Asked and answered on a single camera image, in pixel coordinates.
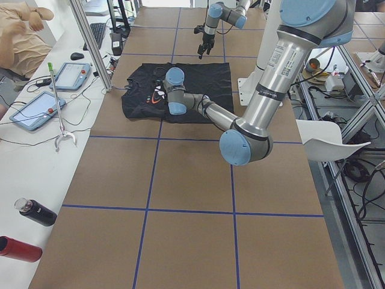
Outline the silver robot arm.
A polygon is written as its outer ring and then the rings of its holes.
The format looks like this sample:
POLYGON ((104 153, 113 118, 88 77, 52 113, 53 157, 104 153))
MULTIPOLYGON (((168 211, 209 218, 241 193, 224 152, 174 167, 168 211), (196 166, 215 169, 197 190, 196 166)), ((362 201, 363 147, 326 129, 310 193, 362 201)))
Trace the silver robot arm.
POLYGON ((236 166, 261 160, 271 152, 268 125, 311 50, 348 43, 353 34, 355 1, 279 1, 278 8, 277 18, 273 12, 268 15, 277 24, 277 44, 243 116, 234 115, 206 95, 187 93, 180 68, 169 69, 165 76, 170 114, 196 110, 211 120, 224 131, 222 157, 236 166))
POLYGON ((202 59, 204 53, 209 55, 214 47, 219 21, 223 20, 231 26, 242 29, 247 21, 247 10, 252 3, 253 1, 238 1, 235 8, 229 8, 223 2, 216 2, 206 9, 204 24, 197 25, 194 28, 194 34, 203 34, 202 44, 199 45, 197 50, 199 59, 202 59))

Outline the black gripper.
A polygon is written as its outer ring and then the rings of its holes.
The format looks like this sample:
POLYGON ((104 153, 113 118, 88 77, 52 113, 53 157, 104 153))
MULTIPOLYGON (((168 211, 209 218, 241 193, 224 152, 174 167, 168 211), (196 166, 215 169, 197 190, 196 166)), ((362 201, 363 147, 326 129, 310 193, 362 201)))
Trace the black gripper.
POLYGON ((203 40, 203 44, 199 45, 199 48, 197 51, 199 55, 199 59, 202 59, 205 50, 207 55, 211 53, 211 50, 214 48, 214 44, 215 44, 215 35, 204 32, 202 40, 203 40))

